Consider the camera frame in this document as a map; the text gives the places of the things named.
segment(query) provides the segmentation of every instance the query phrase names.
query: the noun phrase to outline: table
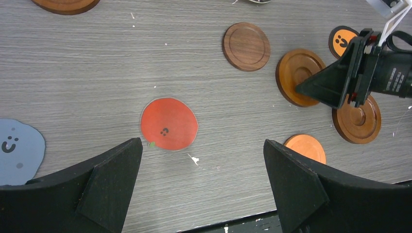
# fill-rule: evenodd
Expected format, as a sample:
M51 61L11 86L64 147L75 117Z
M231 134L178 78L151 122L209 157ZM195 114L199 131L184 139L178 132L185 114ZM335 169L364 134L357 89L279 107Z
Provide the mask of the table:
M412 178L411 100L373 94L382 129L372 143L353 145L334 129L330 108L290 105L275 82L287 51L306 48L331 64L334 27L381 30L384 18L358 0L233 2L101 0L84 14L61 16L29 0L0 0L0 117L43 133L47 149L36 177L142 137L144 107L174 97L196 114L197 138L181 151L149 148L142 139L125 233L175 232L275 209L266 138L307 133L332 167L388 183ZM411 33L411 20L400 29ZM262 28L271 43L268 64L256 72L237 70L222 52L224 32L242 21Z

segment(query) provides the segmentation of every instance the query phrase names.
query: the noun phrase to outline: coaster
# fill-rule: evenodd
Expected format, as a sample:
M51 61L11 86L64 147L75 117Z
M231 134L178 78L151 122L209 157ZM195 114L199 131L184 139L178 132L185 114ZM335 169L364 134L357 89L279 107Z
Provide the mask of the coaster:
M100 0L32 0L36 5L61 15L77 15L86 12Z
M365 104L359 108L346 103L341 109L333 109L332 118L341 137L351 143L366 144L372 142L380 131L380 110L370 95Z
M294 135L285 142L285 146L305 157L326 164L326 154L321 143L310 135Z
M325 67L324 62L314 52L304 49L292 50L286 53L277 65L277 86L283 97L294 105L314 106L319 101L297 93L295 88Z
M46 151L39 131L13 119L0 119L0 185L24 185L33 179Z
M153 146L165 150L181 150L194 141L198 123L192 110L173 98L157 99L143 111L140 128Z
M223 37L223 52L234 67L243 71L255 71L268 62L270 44L258 26L237 23L232 25Z
M352 38L359 33L347 26L338 26L334 28L329 35L329 50L336 58L342 57Z

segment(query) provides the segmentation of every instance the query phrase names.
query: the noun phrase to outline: wooden coaster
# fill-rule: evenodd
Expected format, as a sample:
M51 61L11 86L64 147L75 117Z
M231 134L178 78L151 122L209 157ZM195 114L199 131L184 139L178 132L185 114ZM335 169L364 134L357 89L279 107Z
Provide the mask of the wooden coaster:
M277 65L277 86L282 95L294 105L314 106L319 103L317 100L297 93L295 88L325 67L324 62L314 52L304 49L292 50L286 53Z
M36 5L56 14L76 15L86 12L100 0L32 0Z
M380 110L372 96L369 96L365 105L359 108L346 103L341 109L333 109L332 118L338 133L351 143L372 142L380 131Z
M310 135L294 135L285 142L285 146L305 157L326 164L326 154L321 143Z
M157 99L144 109L140 129L153 146L166 150L184 149L196 138L199 125L192 110L173 98Z
M268 62L270 44L258 26L237 23L232 25L223 37L223 52L234 67L243 71L255 71Z
M342 57L350 40L358 36L359 32L347 26L334 28L329 35L329 50L336 58Z

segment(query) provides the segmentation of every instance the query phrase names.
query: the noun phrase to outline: red coaster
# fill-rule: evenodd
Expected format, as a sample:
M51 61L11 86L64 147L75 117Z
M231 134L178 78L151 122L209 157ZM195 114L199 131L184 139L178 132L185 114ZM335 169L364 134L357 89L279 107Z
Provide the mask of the red coaster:
M165 150L181 150L194 141L199 125L192 110L173 98L157 99L144 109L140 129L149 143Z

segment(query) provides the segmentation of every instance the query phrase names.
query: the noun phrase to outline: wooden tabletop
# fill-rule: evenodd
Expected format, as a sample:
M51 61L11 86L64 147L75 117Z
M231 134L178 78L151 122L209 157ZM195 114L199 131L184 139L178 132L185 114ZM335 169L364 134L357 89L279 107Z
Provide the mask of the wooden tabletop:
M330 108L291 105L276 86L286 52L305 48L329 65L333 28L381 30L384 19L366 1L233 2L101 0L62 16L30 0L0 0L0 117L44 135L36 176L141 137L144 107L173 97L196 114L197 137L176 152L142 139L124 232L175 232L275 209L267 138L309 134L332 167L388 183L412 178L412 100L373 94L382 128L373 142L354 145L335 130ZM257 25L270 41L270 59L258 71L240 71L223 54L223 35L237 22ZM411 22L409 15L400 29L411 33Z

